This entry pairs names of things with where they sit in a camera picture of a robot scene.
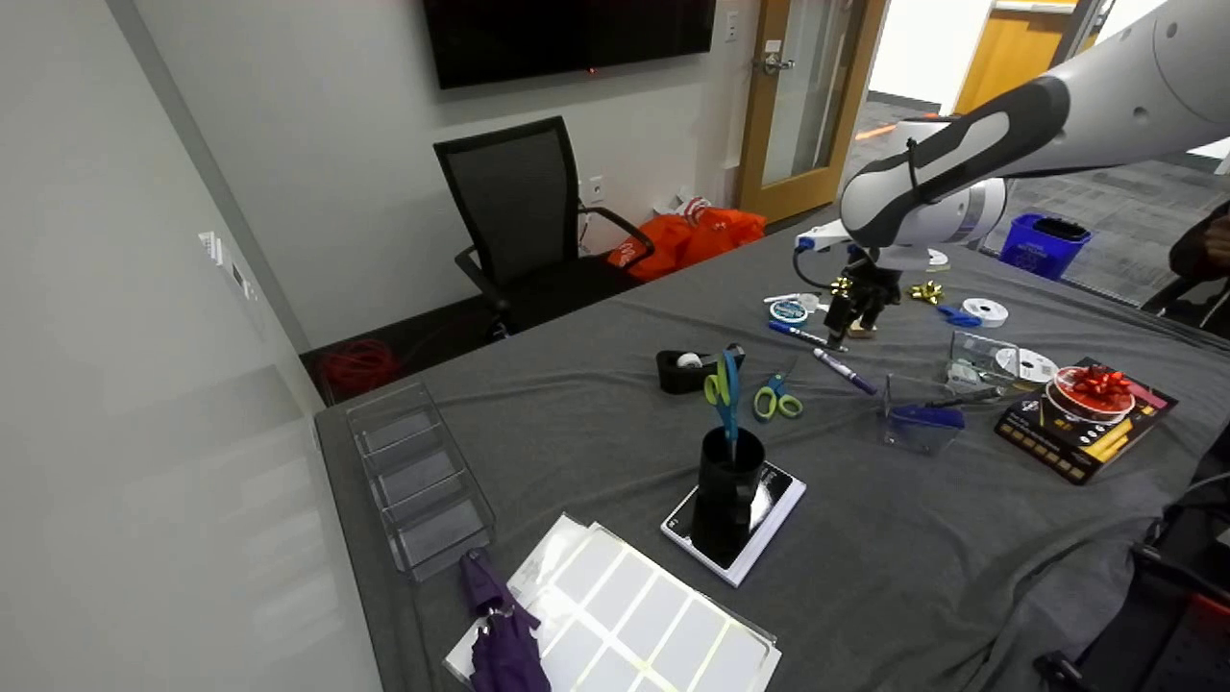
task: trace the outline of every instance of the chair backrest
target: chair backrest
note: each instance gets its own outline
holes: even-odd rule
[[[579,199],[564,118],[436,143],[434,154],[494,284],[575,258]]]

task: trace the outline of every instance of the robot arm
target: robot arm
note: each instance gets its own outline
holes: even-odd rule
[[[1181,154],[1230,132],[1230,4],[1169,0],[1120,34],[946,122],[842,190],[858,248],[964,243],[1001,214],[1001,180]]]

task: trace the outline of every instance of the black office chair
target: black office chair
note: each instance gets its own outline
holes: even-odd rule
[[[434,143],[471,248],[454,262],[494,312],[494,334],[525,330],[631,289],[604,258],[575,258],[579,214],[604,214],[640,258],[654,243],[605,207],[579,207],[564,118]]]

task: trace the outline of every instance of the black device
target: black device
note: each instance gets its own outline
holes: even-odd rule
[[[705,56],[713,0],[422,0],[443,89]]]

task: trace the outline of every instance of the floor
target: floor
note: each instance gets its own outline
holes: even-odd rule
[[[858,172],[866,161],[876,161],[889,149],[883,126],[901,115],[931,115],[933,109],[869,95],[859,109],[859,140],[848,148],[846,172]],[[1144,305],[1164,280],[1169,248],[1213,204],[1230,199],[1230,177],[1211,172],[1213,161],[1204,158],[1169,158],[1169,161],[1138,161],[1095,172],[1069,177],[1030,177],[1009,180],[1009,204],[999,229],[978,243],[978,249],[999,253],[1009,223],[1019,214],[1050,214],[1091,231],[1091,243],[1077,253],[1063,280],[1124,300]],[[833,207],[819,207],[816,214],[799,214],[776,223],[772,231],[799,231],[833,220]],[[380,348],[374,381],[404,376],[448,362],[457,355],[481,349],[493,343],[493,317],[481,300],[461,300],[430,317],[413,317],[407,323],[390,323],[385,330],[309,349],[303,355],[307,372],[315,376],[326,404],[349,396],[354,386],[334,386],[336,355],[347,367],[347,349]]]

